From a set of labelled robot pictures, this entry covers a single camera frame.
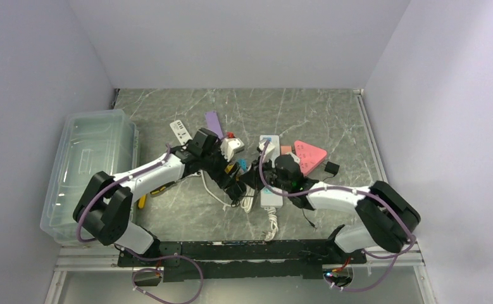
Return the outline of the blue cube socket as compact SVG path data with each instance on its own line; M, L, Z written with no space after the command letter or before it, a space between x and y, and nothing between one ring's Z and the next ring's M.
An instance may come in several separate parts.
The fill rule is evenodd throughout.
M237 164L243 172L247 172L249 170L249 164L245 159L238 159Z

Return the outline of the orange plug adapter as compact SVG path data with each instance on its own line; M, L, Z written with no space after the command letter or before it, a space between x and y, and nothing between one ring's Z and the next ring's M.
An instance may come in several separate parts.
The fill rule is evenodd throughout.
M292 146L283 145L280 147L280 154L286 155L292 153Z

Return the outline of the white plug adapter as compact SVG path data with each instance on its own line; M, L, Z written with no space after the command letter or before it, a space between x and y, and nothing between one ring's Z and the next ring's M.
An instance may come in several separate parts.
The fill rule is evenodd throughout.
M293 161L294 161L295 163L300 164L300 162L301 162L300 157L298 157L297 155L295 155L293 152L289 152L289 153L287 153L287 154L288 154L288 155L290 155L290 156L292 157L292 159L293 159Z

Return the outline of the pink triangular power strip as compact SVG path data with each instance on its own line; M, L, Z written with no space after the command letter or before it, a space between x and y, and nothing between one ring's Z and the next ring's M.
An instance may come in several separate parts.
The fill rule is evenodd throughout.
M326 158L327 151L303 141L294 142L295 155L300 159L299 166L303 175L307 176Z

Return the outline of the black power adapter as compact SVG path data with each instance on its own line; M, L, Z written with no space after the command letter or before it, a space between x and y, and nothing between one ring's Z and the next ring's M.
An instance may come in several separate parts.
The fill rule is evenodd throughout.
M331 161L326 162L324 167L324 171L332 175L337 175L339 173L339 170L340 170L340 165Z

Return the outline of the yellow cube socket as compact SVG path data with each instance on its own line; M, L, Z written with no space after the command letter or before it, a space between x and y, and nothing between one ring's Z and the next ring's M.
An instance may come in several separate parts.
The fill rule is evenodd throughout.
M228 175L234 174L236 171L238 171L238 164L237 163L230 163L226 166L225 168L225 173Z

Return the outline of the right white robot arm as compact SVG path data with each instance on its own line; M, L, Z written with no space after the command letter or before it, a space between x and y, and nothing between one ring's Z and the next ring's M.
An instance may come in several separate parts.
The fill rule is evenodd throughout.
M357 216L357 224L341 225L328 237L327 256L335 263L356 250L374 246L399 254L405 244L415 240L413 232L421 222L420 214L388 183L331 185L306 177L290 155L278 156L275 162L256 160L239 179L252 188L287 197L300 209Z

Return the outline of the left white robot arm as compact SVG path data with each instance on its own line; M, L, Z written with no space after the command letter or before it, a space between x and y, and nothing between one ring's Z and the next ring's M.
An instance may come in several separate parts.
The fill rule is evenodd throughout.
M155 264L160 241L132 222L133 203L197 172L206 172L232 201L239 201L246 185L239 180L240 167L232 159L243 149L240 139L220 138L201 128L186 143L167 146L163 155L145 165L115 175L104 171L94 174L73 211L78 241L115 245L145 266Z

